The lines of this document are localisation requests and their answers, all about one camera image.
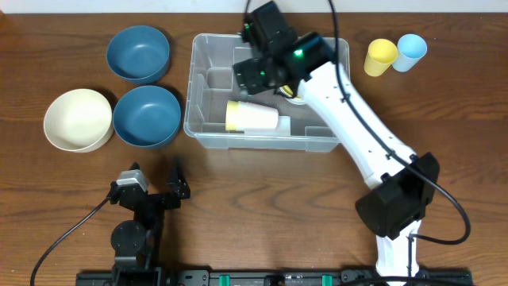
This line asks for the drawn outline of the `small white bowl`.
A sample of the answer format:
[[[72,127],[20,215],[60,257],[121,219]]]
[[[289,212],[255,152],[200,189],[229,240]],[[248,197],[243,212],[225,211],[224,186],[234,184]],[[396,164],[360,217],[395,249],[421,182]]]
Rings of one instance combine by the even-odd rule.
[[[290,98],[290,99],[287,99],[287,101],[292,104],[299,105],[299,106],[306,105],[306,102],[299,97]]]

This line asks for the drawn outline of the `cream cup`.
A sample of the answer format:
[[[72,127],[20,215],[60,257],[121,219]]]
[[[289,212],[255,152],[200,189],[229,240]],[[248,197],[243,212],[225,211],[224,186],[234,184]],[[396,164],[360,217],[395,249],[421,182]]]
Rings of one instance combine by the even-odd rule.
[[[277,109],[251,102],[239,102],[236,130],[275,129],[278,123]]]

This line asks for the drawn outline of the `yellow cup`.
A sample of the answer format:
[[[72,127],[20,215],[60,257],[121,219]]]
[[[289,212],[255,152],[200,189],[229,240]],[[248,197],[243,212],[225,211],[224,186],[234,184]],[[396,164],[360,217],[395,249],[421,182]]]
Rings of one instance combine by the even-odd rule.
[[[228,101],[225,114],[225,129],[236,131],[238,128],[239,102]]]
[[[376,39],[368,45],[364,71],[372,77],[381,76],[398,58],[397,46],[387,39]]]

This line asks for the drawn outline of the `large cream bowl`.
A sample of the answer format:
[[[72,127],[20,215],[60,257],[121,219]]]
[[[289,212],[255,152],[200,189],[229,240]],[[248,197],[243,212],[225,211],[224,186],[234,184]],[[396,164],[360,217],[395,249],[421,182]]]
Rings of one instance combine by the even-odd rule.
[[[52,102],[44,116],[44,135],[63,151],[89,153],[113,135],[113,110],[101,93],[74,89]]]

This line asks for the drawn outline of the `light blue cup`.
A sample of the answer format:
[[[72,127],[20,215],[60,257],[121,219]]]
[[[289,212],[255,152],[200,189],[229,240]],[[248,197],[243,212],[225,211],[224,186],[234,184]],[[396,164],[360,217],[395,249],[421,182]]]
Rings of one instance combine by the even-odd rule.
[[[398,40],[398,58],[392,67],[398,72],[409,71],[427,53],[425,40],[416,34],[406,34]]]

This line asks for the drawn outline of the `small yellow bowl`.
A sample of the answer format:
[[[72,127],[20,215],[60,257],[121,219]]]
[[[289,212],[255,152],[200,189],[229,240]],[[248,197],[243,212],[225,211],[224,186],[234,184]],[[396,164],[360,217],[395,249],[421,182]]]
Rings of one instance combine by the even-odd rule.
[[[294,97],[294,92],[288,85],[284,85],[279,89],[280,93],[289,99],[292,99]]]

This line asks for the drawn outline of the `pink cup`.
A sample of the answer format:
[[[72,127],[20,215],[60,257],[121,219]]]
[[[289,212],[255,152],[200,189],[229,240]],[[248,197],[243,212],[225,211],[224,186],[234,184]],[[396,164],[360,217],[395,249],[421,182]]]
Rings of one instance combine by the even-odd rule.
[[[289,116],[279,116],[277,125],[277,134],[281,136],[291,135],[291,118]]]

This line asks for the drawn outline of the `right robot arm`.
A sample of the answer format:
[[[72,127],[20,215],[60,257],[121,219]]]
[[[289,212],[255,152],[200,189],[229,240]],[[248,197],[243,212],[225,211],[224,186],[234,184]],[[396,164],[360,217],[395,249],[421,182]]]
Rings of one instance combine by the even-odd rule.
[[[244,32],[252,58],[234,64],[250,95],[287,85],[332,130],[359,169],[369,192],[356,211],[376,236],[380,276],[414,277],[416,239],[439,173],[436,158],[418,156],[377,117],[352,85],[338,56],[339,40],[318,33],[297,37]]]

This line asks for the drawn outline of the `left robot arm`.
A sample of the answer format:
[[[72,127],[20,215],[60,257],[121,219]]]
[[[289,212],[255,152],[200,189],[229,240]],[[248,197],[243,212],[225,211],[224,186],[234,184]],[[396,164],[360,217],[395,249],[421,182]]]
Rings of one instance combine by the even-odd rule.
[[[191,190],[178,161],[169,172],[168,191],[150,194],[148,185],[138,163],[111,183],[107,199],[133,212],[133,219],[118,224],[111,234],[113,285],[165,285],[169,281],[157,264],[164,216],[180,208],[181,201],[191,197]]]

